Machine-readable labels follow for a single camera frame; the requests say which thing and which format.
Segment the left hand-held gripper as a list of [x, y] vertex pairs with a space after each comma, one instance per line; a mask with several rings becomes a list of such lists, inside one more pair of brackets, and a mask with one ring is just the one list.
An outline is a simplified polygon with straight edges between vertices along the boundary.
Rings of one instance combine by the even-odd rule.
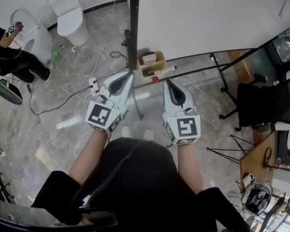
[[133, 79], [128, 71], [108, 77], [95, 100], [90, 101], [85, 122], [102, 133], [112, 134], [128, 112]]

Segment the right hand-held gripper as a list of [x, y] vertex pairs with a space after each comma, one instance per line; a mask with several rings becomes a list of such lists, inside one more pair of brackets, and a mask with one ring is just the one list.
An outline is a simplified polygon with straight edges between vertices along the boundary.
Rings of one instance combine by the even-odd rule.
[[167, 79], [163, 83], [164, 127], [173, 145], [192, 144], [201, 136], [200, 116], [193, 106], [192, 94], [178, 81]]

